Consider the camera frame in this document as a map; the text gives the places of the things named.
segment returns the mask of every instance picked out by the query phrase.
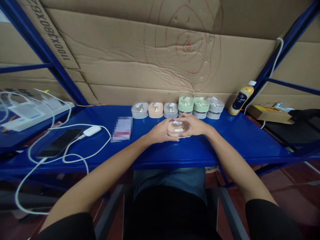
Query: plastic bottle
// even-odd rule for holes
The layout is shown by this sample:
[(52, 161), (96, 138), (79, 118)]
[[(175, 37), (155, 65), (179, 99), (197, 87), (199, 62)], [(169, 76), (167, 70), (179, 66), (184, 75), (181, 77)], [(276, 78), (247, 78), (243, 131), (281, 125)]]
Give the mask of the plastic bottle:
[(233, 104), (230, 106), (228, 113), (231, 115), (238, 115), (244, 103), (248, 100), (249, 97), (253, 94), (254, 88), (257, 82), (250, 81), (248, 86), (242, 88)]

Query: bottle label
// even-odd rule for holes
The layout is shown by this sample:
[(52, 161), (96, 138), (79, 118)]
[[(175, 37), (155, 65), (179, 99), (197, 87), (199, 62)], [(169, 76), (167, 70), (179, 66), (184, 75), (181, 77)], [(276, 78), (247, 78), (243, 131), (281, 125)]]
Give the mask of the bottle label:
[(237, 99), (232, 104), (232, 108), (235, 110), (239, 110), (246, 100), (247, 100), (247, 96), (243, 93), (239, 93), (237, 96)]

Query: small cardboard box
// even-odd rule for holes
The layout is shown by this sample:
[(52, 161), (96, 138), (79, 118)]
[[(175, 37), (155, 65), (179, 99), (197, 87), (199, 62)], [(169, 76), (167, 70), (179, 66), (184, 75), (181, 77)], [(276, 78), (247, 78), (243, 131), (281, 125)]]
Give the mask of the small cardboard box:
[(290, 120), (291, 116), (280, 108), (251, 105), (248, 112), (257, 120), (294, 124), (294, 121)]

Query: person's right hand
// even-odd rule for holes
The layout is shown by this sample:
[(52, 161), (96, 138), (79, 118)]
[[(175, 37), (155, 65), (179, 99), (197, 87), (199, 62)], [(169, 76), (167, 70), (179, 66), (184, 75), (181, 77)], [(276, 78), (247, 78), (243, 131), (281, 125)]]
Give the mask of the person's right hand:
[(189, 130), (179, 134), (179, 137), (205, 134), (210, 128), (213, 128), (209, 124), (206, 124), (205, 122), (188, 113), (182, 113), (179, 118), (175, 118), (174, 120), (189, 123)]

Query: black smartphone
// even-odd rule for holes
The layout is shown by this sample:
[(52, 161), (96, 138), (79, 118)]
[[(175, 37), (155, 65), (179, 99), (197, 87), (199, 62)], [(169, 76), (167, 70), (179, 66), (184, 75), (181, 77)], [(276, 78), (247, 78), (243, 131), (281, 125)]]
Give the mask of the black smartphone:
[(83, 129), (69, 129), (60, 137), (58, 137), (53, 143), (45, 147), (43, 151), (37, 156), (37, 158), (55, 158), (59, 156), (74, 139), (80, 136)]

